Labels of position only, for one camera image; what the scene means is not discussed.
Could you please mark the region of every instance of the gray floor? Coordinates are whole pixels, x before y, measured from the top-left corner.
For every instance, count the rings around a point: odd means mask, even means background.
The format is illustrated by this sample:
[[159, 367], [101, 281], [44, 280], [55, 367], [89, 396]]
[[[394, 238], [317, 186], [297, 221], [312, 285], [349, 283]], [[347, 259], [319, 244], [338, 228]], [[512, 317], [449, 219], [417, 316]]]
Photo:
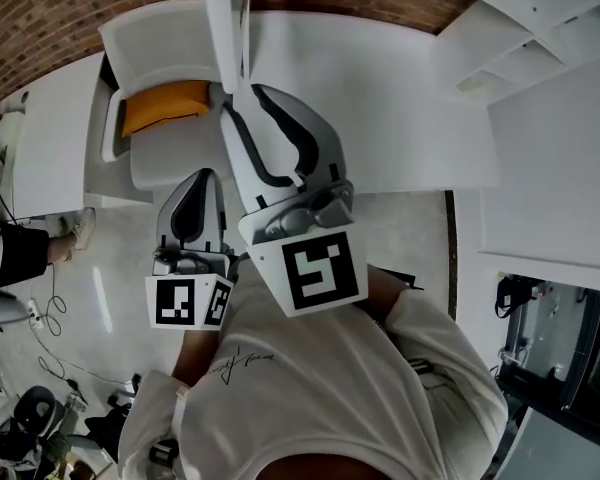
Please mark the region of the gray floor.
[[[226, 187], [225, 197], [230, 226], [226, 240], [240, 249], [235, 222], [242, 210], [235, 187]], [[156, 205], [99, 210], [89, 249], [59, 267], [57, 293], [68, 310], [52, 314], [62, 325], [62, 334], [54, 337], [47, 328], [39, 331], [40, 339], [59, 357], [111, 380], [127, 381], [134, 372], [142, 374], [151, 368], [171, 370], [181, 335], [150, 328], [144, 292], [155, 248], [157, 210]], [[361, 195], [355, 200], [355, 214], [367, 228], [369, 262], [416, 275], [417, 284], [446, 311], [443, 193]], [[25, 303], [35, 298], [44, 310], [51, 295], [51, 269], [41, 278], [15, 285], [12, 292]], [[0, 334], [0, 371], [7, 388], [22, 393], [42, 384], [64, 398], [69, 388], [40, 368], [39, 355], [52, 369], [60, 370], [26, 322], [8, 326]], [[102, 415], [106, 398], [116, 386], [71, 366], [65, 368], [89, 401], [87, 415]]]

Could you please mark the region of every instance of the orange cushion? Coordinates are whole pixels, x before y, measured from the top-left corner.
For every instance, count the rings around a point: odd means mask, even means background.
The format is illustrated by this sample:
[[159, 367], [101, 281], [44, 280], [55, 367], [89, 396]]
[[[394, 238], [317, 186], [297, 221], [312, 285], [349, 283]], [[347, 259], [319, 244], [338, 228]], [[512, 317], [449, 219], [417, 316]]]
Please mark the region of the orange cushion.
[[209, 112], [209, 82], [187, 80], [152, 87], [127, 100], [122, 136]]

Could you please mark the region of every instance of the power strip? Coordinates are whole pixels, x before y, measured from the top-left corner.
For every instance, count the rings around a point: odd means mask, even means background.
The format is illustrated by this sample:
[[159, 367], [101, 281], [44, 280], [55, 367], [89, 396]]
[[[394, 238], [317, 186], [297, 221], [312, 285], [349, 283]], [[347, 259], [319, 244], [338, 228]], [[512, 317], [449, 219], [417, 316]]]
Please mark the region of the power strip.
[[42, 314], [38, 309], [38, 304], [35, 299], [29, 299], [27, 302], [27, 313], [29, 314], [29, 318], [33, 322], [31, 327], [34, 329], [44, 329], [44, 323], [42, 322]]

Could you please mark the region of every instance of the person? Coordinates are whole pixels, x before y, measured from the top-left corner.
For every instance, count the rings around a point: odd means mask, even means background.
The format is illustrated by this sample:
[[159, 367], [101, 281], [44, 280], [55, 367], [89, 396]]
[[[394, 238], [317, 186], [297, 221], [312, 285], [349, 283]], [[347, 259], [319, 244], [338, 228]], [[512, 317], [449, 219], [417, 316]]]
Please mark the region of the person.
[[172, 375], [142, 380], [119, 476], [480, 478], [507, 421], [497, 384], [424, 292], [368, 277], [357, 306], [287, 318], [243, 262], [220, 332], [185, 332]]
[[85, 249], [95, 223], [95, 210], [86, 208], [69, 233], [50, 238], [44, 230], [0, 222], [0, 288], [41, 276], [48, 264], [70, 258], [73, 249]]

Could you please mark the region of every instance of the white desk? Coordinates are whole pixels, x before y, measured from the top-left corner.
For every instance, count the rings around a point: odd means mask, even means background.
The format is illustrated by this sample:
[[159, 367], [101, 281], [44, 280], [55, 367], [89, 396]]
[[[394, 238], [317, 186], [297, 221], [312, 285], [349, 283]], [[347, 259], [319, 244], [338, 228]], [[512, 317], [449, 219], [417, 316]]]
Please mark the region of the white desk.
[[100, 80], [103, 58], [98, 53], [64, 66], [0, 103], [1, 112], [24, 111], [13, 167], [16, 218], [151, 202], [150, 192], [133, 187], [128, 158], [114, 164], [100, 158], [111, 96]]

